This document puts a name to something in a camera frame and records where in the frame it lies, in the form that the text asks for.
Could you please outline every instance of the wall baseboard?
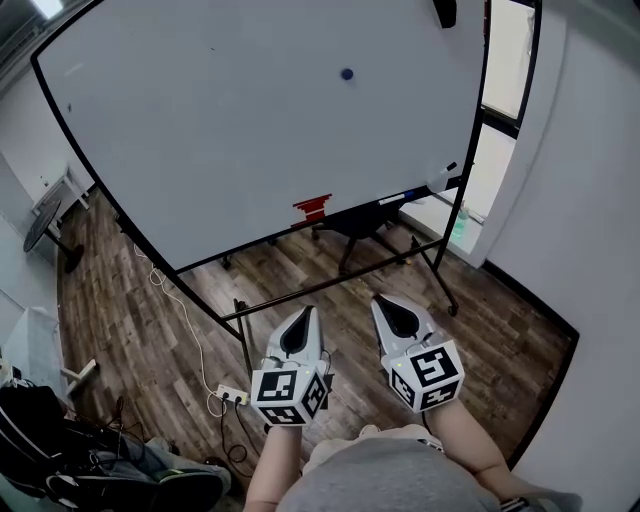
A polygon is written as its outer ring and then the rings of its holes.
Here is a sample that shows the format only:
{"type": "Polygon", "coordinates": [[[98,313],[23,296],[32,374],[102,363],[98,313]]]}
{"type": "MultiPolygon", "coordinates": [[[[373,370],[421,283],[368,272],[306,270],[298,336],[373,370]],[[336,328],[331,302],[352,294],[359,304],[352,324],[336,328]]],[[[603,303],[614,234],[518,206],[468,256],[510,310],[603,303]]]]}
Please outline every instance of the wall baseboard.
{"type": "Polygon", "coordinates": [[[567,351],[565,352],[562,363],[560,364],[560,368],[558,369],[558,375],[553,381],[553,384],[551,384],[549,392],[540,405],[540,409],[538,410],[536,416],[533,418],[529,429],[525,432],[522,440],[507,461],[509,469],[513,469],[524,455],[524,452],[531,444],[531,441],[533,441],[533,438],[538,433],[542,422],[547,417],[547,414],[549,413],[549,410],[553,405],[553,401],[558,395],[558,391],[560,391],[560,387],[562,386],[564,378],[567,375],[567,371],[569,370],[569,366],[571,365],[573,354],[576,351],[578,340],[580,339],[580,333],[574,327],[572,327],[569,322],[567,322],[558,313],[556,313],[547,304],[545,304],[539,297],[537,297],[534,293],[532,293],[530,290],[516,281],[501,268],[497,267],[490,261],[485,261],[485,263],[482,265],[482,268],[502,284],[504,284],[507,288],[516,293],[519,297],[526,300],[529,304],[536,308],[542,316],[549,320],[549,322],[555,325],[560,330],[560,332],[562,332],[569,338],[569,346],[567,347],[567,351]]]}

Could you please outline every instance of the ceiling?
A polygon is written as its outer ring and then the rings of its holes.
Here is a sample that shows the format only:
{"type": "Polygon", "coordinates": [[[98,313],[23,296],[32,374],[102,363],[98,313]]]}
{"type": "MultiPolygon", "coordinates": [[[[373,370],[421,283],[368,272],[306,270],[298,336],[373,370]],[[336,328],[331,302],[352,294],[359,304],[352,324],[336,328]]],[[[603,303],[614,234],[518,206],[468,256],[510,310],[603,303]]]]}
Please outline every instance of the ceiling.
{"type": "Polygon", "coordinates": [[[29,0],[0,0],[0,47],[32,18],[33,23],[44,22],[29,0]]]}
{"type": "Polygon", "coordinates": [[[64,9],[47,20],[31,0],[0,0],[0,76],[33,50],[39,34],[55,28],[88,0],[61,0],[64,9]]]}

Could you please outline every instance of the power strip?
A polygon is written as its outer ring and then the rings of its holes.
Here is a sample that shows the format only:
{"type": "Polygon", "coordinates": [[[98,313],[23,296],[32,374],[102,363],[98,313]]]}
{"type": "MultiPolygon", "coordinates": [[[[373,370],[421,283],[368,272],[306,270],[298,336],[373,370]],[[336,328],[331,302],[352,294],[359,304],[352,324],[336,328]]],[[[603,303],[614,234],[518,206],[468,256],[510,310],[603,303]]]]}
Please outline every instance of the power strip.
{"type": "Polygon", "coordinates": [[[249,394],[239,389],[230,388],[229,386],[218,385],[217,391],[214,393],[220,400],[227,400],[231,403],[235,403],[236,399],[240,397],[240,405],[247,405],[249,402],[249,394]]]}

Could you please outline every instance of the white cable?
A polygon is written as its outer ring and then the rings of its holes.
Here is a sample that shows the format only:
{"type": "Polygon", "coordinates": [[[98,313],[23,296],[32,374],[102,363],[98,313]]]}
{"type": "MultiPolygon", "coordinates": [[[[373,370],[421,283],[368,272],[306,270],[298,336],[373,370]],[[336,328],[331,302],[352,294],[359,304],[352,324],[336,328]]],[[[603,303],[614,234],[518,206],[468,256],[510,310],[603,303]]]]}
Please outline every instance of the white cable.
{"type": "MultiPolygon", "coordinates": [[[[146,260],[149,259],[145,254],[139,252],[138,246],[136,244],[133,244],[133,251],[136,253],[136,256],[139,256],[139,257],[144,258],[146,260]]],[[[227,404],[222,398],[220,398],[213,391],[211,391],[211,388],[207,384],[207,377],[206,377],[205,371],[204,371],[204,351],[202,349],[202,344],[200,343],[200,340],[198,339],[198,336],[196,336],[196,332],[193,329],[193,326],[191,325],[191,321],[189,320],[189,315],[187,314],[187,308],[184,305],[184,302],[182,302],[177,297],[174,297],[167,290],[165,290],[164,282],[166,280],[167,280],[167,276],[161,275],[161,272],[156,268],[156,266],[152,262],[151,263],[151,272],[149,273],[149,281],[151,282],[151,284],[153,286],[159,286],[162,289],[163,293],[167,297],[175,300],[178,304],[180,304],[182,306],[182,309],[184,311],[184,317],[187,320],[187,325],[189,326],[189,329],[191,329],[191,334],[193,334],[193,339],[196,340],[196,343],[198,344],[198,349],[200,350],[200,368],[202,370],[202,384],[204,385],[204,388],[209,393],[207,395],[207,410],[209,411],[209,414],[211,414],[211,416],[213,416],[214,418],[222,418],[222,416],[224,416],[225,413],[227,412],[227,404]],[[220,414],[216,414],[211,410],[211,404],[210,404],[209,401],[211,400],[212,396],[215,396],[222,403],[222,412],[220,414]]]]}

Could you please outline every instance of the whiteboard marker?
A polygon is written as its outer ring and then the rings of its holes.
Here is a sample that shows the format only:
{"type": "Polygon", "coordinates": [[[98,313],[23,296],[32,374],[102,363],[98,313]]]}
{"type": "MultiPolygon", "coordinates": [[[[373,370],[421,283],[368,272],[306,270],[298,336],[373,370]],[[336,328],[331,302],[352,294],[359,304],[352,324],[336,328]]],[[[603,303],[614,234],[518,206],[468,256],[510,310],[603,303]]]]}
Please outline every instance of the whiteboard marker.
{"type": "Polygon", "coordinates": [[[387,197],[386,199],[380,199],[378,204],[382,206],[383,204],[393,203],[394,201],[400,201],[400,199],[406,199],[407,197],[411,197],[413,195],[413,190],[409,192],[405,192],[404,194],[398,194],[395,196],[387,197]]]}

